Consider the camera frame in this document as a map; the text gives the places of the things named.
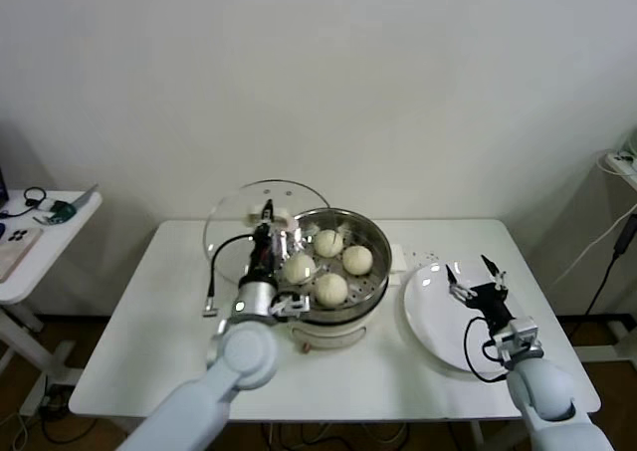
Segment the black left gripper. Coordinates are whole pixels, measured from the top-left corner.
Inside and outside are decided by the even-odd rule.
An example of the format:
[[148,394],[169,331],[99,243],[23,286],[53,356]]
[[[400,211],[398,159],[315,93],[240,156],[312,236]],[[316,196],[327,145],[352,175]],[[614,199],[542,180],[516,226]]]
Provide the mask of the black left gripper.
[[254,247],[250,255],[246,282],[263,282],[277,285],[275,276],[275,256],[272,247],[271,227],[275,219],[274,204],[268,199],[262,209],[262,223],[253,232]]

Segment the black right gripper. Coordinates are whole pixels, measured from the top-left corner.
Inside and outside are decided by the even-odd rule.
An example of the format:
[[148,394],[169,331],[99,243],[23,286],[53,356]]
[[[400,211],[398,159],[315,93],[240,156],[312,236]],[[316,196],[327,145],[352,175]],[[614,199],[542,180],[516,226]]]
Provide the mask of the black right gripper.
[[485,255],[482,255],[481,259],[495,283],[468,289],[458,283],[456,276],[446,265],[449,292],[456,300],[466,300],[466,306],[469,309],[480,311],[490,330],[501,330],[513,319],[513,315],[506,305],[506,298],[509,294],[506,283],[507,272],[501,270],[495,262]]

